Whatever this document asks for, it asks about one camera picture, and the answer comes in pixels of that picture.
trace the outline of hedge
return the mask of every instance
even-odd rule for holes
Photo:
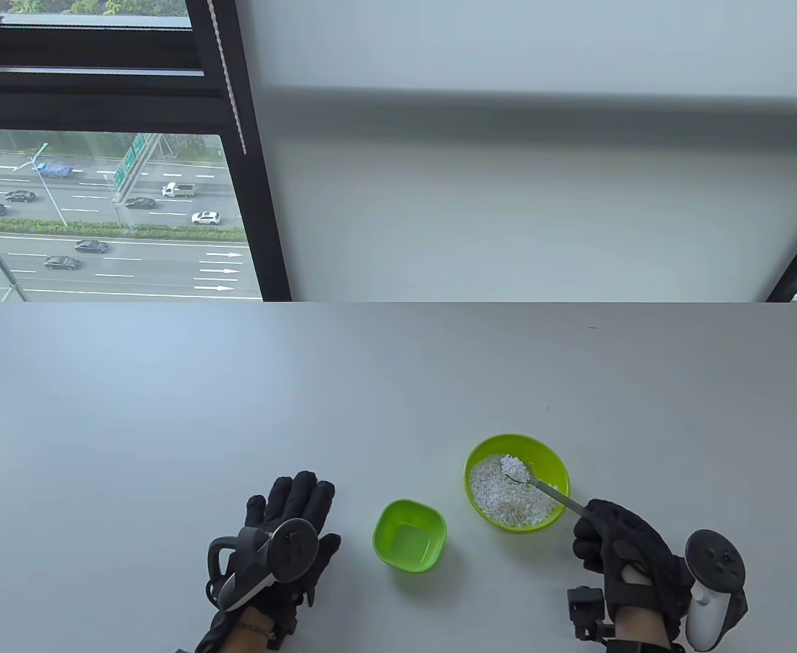
[[[113,222],[68,222],[56,220],[22,220],[0,218],[0,231],[5,233],[32,233],[52,236],[85,237],[140,237],[152,240],[209,240],[231,243],[246,243],[242,227],[204,227],[200,224],[185,224],[169,227],[168,224],[137,224],[129,229]]]

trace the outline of truck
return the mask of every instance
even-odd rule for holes
[[[196,184],[178,184],[172,181],[163,187],[165,198],[191,198],[196,194]]]
[[[71,177],[74,172],[71,165],[48,163],[38,164],[35,170],[41,177]]]

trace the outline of bracelet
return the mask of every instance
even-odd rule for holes
[[[255,626],[252,623],[238,622],[237,626],[238,626],[238,628],[244,628],[246,631],[253,631],[255,633],[258,633],[259,635],[265,635],[265,637],[269,641],[275,641],[275,639],[276,639],[275,634],[273,632],[266,631],[265,628],[263,628],[261,626]]]

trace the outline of white rice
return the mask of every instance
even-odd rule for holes
[[[528,479],[528,469],[511,455],[493,454],[485,457],[471,470],[471,495],[474,503],[489,519],[516,529],[541,523],[550,516],[555,501],[532,485],[511,481]]]

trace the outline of blue truck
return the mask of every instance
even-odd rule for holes
[[[41,177],[71,177],[73,170],[71,165],[60,164],[38,164],[35,166]]]

